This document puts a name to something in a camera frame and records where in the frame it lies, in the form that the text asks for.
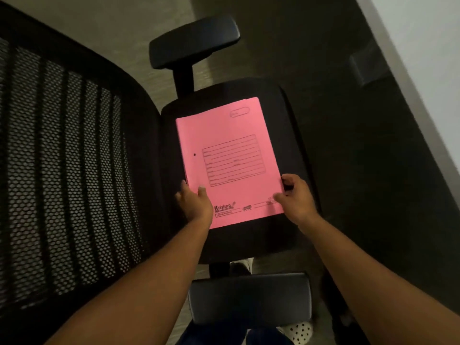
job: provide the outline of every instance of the black seat cushion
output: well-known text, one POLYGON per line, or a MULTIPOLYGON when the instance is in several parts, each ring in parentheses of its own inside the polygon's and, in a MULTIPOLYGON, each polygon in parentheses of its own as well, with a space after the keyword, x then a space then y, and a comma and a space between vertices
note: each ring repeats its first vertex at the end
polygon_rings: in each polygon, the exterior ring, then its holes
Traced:
MULTIPOLYGON (((161 113, 161 182, 174 232, 185 224, 173 196, 185 179, 175 120, 252 97, 260 100, 280 174, 298 174, 311 185, 303 143, 278 85, 246 78, 206 87, 168 104, 161 113)), ((289 249, 295 245, 297 235, 296 226, 284 214, 215 228, 209 233, 200 262, 233 261, 289 249)))

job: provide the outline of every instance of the shoe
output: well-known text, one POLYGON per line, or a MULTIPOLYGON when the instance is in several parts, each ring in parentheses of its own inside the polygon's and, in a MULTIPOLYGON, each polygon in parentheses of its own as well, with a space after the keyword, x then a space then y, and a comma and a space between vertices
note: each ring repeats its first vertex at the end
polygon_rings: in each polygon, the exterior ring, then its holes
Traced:
POLYGON ((313 336, 313 326, 310 322, 300 322, 276 328, 292 341, 294 345, 305 345, 313 336))
POLYGON ((248 258, 248 259, 235 260, 235 261, 230 262, 230 264, 234 264, 234 263, 243 264, 246 267, 246 269, 248 269, 248 271, 252 274, 253 273, 253 261, 254 261, 254 258, 248 258))

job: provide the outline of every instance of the floor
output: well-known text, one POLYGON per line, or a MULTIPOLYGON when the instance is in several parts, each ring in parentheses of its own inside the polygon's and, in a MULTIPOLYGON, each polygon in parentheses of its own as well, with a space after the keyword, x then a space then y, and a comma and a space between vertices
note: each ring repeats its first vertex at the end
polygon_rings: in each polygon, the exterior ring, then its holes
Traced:
MULTIPOLYGON (((263 76, 286 91, 313 166, 324 216, 369 254, 460 311, 460 213, 399 88, 360 88, 348 58, 371 33, 355 0, 4 0, 119 65, 159 109, 172 74, 153 70, 148 42, 201 17, 230 13, 241 41, 194 66, 197 89, 263 76)), ((319 300, 322 264, 310 245, 258 259, 255 272, 305 270, 315 335, 332 344, 319 300)), ((199 266, 197 278, 207 269, 199 266)), ((190 320, 187 303, 169 344, 190 320)))

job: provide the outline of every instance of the pink file folder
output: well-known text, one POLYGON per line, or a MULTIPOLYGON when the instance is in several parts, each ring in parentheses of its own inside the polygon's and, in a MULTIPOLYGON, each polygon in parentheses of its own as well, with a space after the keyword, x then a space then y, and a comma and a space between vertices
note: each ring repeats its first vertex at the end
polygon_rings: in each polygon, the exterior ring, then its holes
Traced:
POLYGON ((282 191, 258 98, 176 119, 187 183, 206 187, 214 207, 211 229, 283 213, 282 191))

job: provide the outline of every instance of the office chair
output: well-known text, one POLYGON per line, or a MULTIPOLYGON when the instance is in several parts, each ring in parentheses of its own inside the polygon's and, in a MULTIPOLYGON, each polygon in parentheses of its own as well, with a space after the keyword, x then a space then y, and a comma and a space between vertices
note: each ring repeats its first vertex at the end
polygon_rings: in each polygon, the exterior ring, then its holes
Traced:
MULTIPOLYGON (((151 63, 173 69, 178 93, 160 115, 122 69, 0 3, 3 344, 45 342, 184 225, 173 202, 184 179, 177 117, 259 97, 281 173, 298 173, 313 186, 277 85, 242 79, 193 92, 192 64, 238 39, 231 17, 217 17, 154 40, 151 63)), ((288 249, 296 234, 284 216, 214 229, 201 263, 288 249)))

